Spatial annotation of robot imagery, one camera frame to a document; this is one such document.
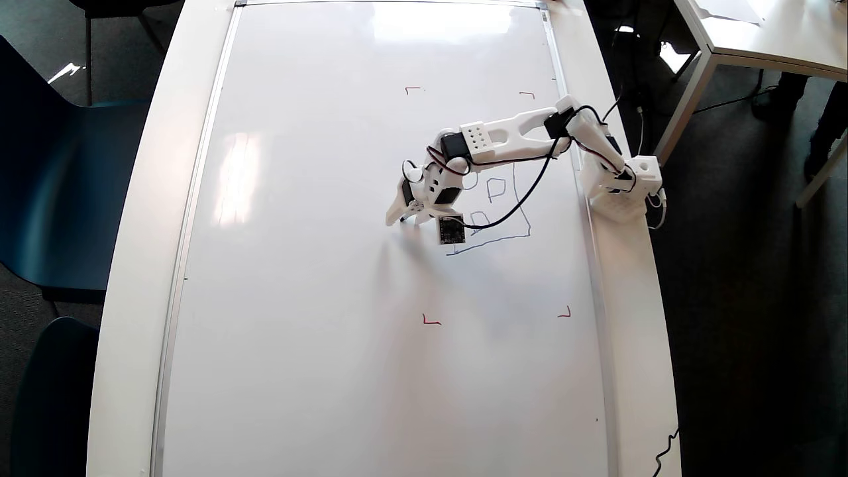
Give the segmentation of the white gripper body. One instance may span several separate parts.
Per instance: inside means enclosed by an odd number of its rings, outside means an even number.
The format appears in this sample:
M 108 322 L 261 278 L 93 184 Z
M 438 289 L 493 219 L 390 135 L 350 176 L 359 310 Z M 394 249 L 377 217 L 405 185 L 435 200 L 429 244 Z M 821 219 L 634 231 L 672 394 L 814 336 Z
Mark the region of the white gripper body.
M 454 209 L 454 203 L 464 190 L 464 175 L 469 173 L 466 161 L 448 161 L 446 165 L 432 161 L 426 166 L 405 161 L 402 173 L 401 196 L 415 198 L 418 203 L 432 203 L 439 212 L 437 218 L 442 215 L 463 217 Z

